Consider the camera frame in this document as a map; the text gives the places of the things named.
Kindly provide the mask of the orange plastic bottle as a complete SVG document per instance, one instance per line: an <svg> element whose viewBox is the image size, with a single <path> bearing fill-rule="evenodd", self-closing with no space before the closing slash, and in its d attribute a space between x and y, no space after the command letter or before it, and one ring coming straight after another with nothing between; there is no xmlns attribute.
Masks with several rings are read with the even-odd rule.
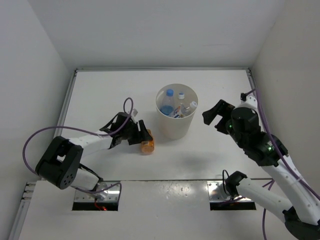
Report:
<svg viewBox="0 0 320 240"><path fill-rule="evenodd" d="M154 137L152 135L151 130L148 129L147 131L152 136L152 140L151 141L143 141L140 144L140 150L145 155L152 154L154 152L154 150L155 150L155 139L154 139Z"/></svg>

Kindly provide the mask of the clear bottle blue label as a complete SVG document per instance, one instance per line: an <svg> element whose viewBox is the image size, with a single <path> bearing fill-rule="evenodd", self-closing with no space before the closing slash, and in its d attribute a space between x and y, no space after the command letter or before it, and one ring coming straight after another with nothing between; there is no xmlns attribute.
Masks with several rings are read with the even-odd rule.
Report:
<svg viewBox="0 0 320 240"><path fill-rule="evenodd" d="M160 105L160 112L169 116L175 107L174 90L167 89Z"/></svg>

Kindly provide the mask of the clear bottle white label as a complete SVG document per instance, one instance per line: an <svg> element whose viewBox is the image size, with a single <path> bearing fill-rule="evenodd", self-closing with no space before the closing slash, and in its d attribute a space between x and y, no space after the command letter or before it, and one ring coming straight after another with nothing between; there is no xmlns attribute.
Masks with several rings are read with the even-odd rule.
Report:
<svg viewBox="0 0 320 240"><path fill-rule="evenodd" d="M175 119L188 117L197 109L197 107L198 104L195 101L190 102L189 105L186 106L181 104L172 112L171 117Z"/></svg>

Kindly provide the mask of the clear unlabelled plastic bottle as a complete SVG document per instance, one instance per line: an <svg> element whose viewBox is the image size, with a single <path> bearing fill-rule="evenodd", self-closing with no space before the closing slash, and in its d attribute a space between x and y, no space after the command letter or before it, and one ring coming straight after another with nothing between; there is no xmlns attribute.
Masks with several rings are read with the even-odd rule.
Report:
<svg viewBox="0 0 320 240"><path fill-rule="evenodd" d="M187 101L186 101L186 97L185 94L183 92L180 92L178 94L178 105L179 106L186 106Z"/></svg>

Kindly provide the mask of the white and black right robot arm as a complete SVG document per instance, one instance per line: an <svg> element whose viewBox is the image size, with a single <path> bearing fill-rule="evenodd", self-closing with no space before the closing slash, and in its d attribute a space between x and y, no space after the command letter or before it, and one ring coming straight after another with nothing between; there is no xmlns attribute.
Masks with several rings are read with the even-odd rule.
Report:
<svg viewBox="0 0 320 240"><path fill-rule="evenodd" d="M222 179L225 203L249 198L282 221L298 240L320 238L320 196L295 167L288 149L268 127L258 95L240 95L234 106L221 99L202 113L205 125L221 116L215 129L230 136L244 154L269 174L286 197L274 194L254 183L246 174L235 171Z"/></svg>

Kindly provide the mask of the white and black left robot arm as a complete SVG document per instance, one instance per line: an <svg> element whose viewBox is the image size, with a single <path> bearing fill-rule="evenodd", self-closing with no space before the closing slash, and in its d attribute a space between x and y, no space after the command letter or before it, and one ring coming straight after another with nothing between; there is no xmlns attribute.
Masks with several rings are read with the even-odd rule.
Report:
<svg viewBox="0 0 320 240"><path fill-rule="evenodd" d="M81 137L55 137L35 167L35 172L61 190L72 187L97 194L103 179L81 163L85 157L111 150L122 141L136 145L153 140L144 121L135 121L129 113L118 112L105 126Z"/></svg>

